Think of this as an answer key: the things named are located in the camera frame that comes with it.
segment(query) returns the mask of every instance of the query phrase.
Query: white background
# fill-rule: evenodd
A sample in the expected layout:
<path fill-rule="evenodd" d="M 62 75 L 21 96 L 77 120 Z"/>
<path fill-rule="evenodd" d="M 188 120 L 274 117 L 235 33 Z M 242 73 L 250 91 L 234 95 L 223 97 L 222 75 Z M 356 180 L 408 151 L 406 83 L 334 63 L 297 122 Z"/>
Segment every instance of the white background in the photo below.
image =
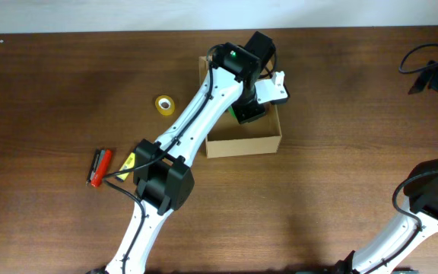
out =
<path fill-rule="evenodd" d="M 0 33 L 438 25 L 438 0 L 0 0 Z"/>

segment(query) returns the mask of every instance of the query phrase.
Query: red marker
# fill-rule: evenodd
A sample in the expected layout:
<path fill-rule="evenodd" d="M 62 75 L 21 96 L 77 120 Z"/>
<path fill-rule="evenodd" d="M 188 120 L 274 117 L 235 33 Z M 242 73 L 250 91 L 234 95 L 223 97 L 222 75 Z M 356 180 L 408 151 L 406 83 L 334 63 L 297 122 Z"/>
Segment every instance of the red marker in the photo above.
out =
<path fill-rule="evenodd" d="M 99 161 L 97 164 L 97 169 L 95 174 L 92 176 L 92 179 L 90 180 L 90 184 L 93 187 L 99 187 L 100 184 L 103 182 L 103 177 L 106 175 L 107 168 L 110 165 L 111 157 L 113 156 L 113 153 L 107 149 L 104 153 L 103 160 Z"/>

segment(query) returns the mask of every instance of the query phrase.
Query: table surface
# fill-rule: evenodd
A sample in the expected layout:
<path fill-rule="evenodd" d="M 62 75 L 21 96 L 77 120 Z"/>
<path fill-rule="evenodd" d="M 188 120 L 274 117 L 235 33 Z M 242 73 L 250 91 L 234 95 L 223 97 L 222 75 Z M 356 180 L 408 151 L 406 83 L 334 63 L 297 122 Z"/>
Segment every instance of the table surface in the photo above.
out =
<path fill-rule="evenodd" d="M 95 148 L 119 168 L 198 89 L 197 57 L 252 30 L 0 35 L 0 273 L 85 273 L 114 256 L 133 210 L 85 186 Z M 438 94 L 408 96 L 398 64 L 438 27 L 264 30 L 291 99 L 277 154 L 195 158 L 195 189 L 165 223 L 148 269 L 263 271 L 329 266 L 395 214 L 395 187 L 438 158 Z M 438 50 L 408 65 L 438 60 Z M 161 116 L 167 94 L 176 112 Z M 133 190 L 131 177 L 124 183 Z M 438 234 L 400 266 L 438 273 Z"/>

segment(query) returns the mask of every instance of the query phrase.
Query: yellow tape roll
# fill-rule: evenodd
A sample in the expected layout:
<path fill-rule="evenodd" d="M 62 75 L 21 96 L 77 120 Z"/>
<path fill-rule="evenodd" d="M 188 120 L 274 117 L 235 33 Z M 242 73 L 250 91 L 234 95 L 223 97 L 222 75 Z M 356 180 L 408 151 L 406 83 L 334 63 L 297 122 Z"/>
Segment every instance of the yellow tape roll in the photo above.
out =
<path fill-rule="evenodd" d="M 175 111 L 175 103 L 167 95 L 161 95 L 155 100 L 155 106 L 161 115 L 169 116 Z"/>

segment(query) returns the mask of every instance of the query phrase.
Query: open box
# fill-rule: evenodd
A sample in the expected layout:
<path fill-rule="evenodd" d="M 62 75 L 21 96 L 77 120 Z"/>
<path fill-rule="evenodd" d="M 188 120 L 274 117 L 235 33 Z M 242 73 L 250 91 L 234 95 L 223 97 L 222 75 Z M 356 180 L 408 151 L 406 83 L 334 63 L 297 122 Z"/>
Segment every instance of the open box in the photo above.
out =
<path fill-rule="evenodd" d="M 204 81 L 207 71 L 205 57 L 199 57 L 199 84 Z M 228 111 L 223 113 L 205 138 L 207 158 L 275 153 L 281 140 L 280 120 L 276 105 L 265 107 L 264 117 L 242 125 Z"/>

